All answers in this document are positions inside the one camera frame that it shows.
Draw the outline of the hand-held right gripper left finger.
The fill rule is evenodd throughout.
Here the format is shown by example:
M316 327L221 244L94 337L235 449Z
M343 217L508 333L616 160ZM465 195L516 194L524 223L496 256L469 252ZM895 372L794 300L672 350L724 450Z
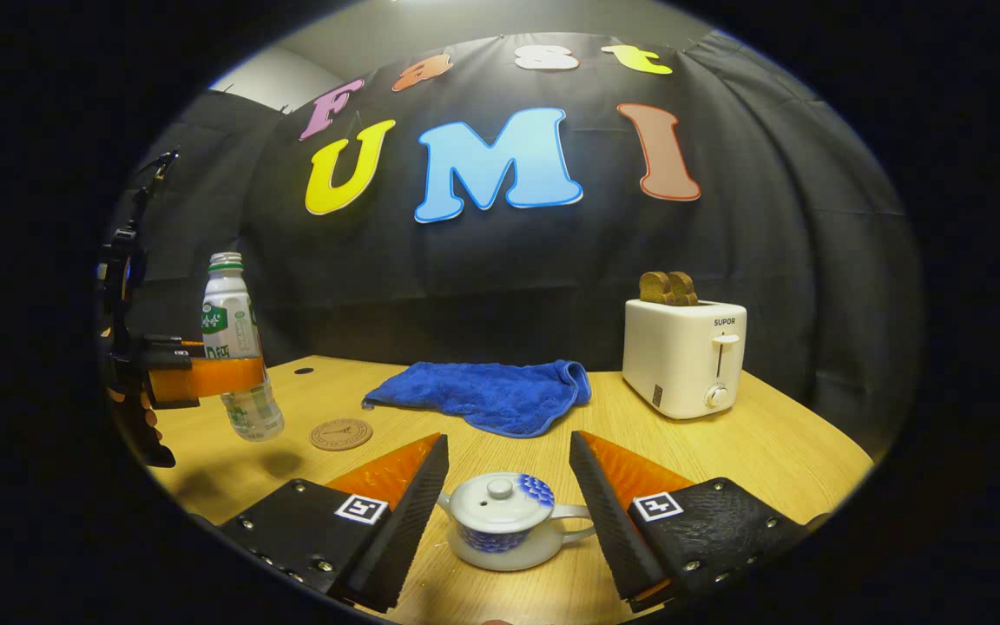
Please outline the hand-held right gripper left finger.
M449 469L448 437L431 434L320 485L295 478L218 533L306 592L385 613Z

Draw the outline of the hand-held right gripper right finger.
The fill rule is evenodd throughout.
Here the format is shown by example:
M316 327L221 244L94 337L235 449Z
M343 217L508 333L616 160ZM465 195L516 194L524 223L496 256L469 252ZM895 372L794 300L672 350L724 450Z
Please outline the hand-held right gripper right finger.
M569 464L635 612L698 602L813 533L730 478L695 482L591 432L572 432Z

